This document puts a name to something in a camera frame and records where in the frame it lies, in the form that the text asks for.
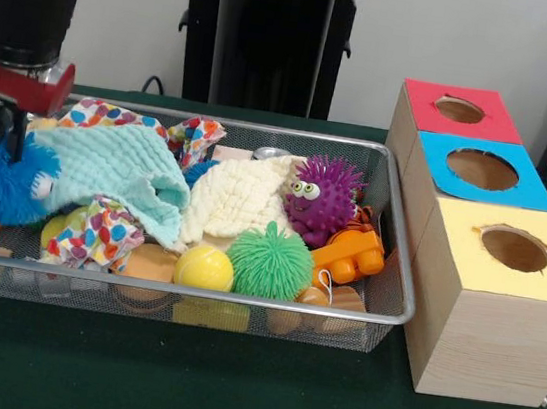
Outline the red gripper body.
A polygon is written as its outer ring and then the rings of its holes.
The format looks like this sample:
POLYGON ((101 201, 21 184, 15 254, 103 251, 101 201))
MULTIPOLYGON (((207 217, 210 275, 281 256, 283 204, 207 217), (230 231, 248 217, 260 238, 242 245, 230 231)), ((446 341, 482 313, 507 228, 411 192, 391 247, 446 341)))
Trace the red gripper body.
POLYGON ((0 100, 19 110, 50 117, 72 91, 75 65, 61 62, 47 69, 17 69, 0 65, 0 100))

